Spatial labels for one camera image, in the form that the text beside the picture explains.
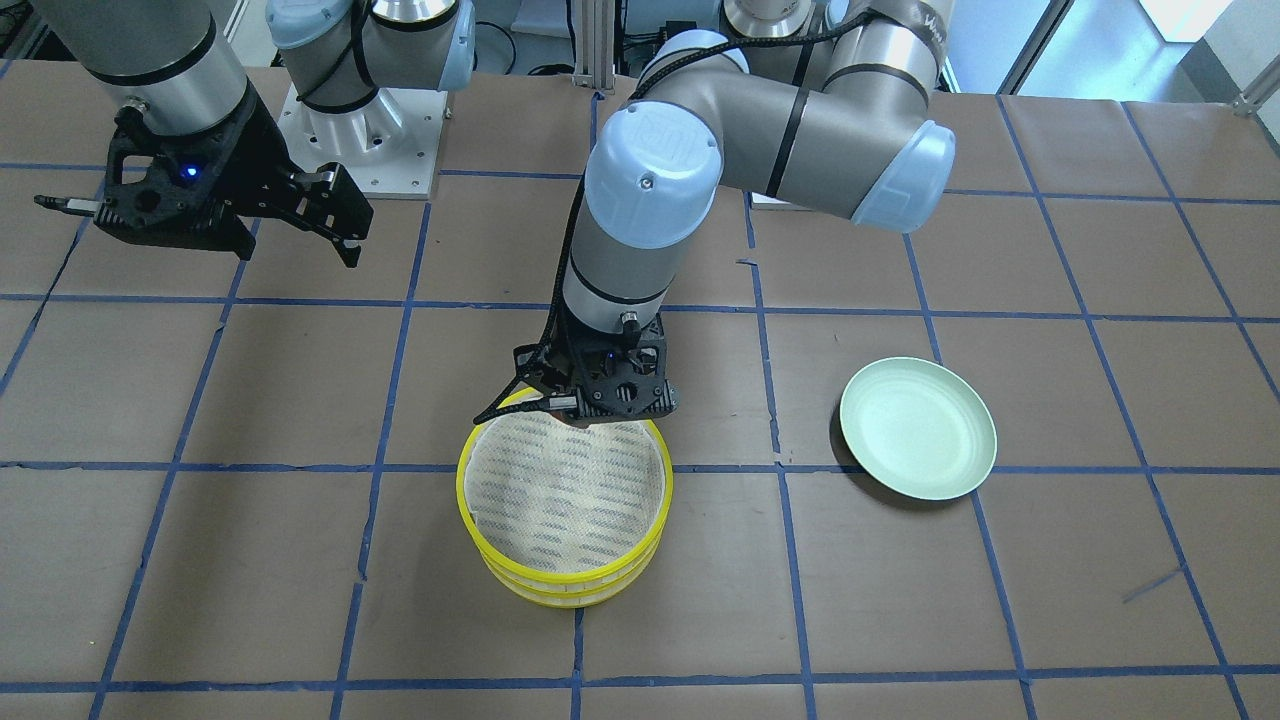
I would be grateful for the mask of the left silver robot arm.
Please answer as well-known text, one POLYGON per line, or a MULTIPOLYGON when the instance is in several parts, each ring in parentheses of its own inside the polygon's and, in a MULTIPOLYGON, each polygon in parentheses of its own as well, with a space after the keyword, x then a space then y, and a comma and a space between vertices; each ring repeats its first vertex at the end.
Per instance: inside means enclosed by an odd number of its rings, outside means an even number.
POLYGON ((575 427, 657 419, 660 305, 721 187, 893 233, 918 231, 955 159, 929 117, 951 1, 728 3, 726 31, 666 41, 589 152, 539 341, 513 351, 524 401, 575 427))

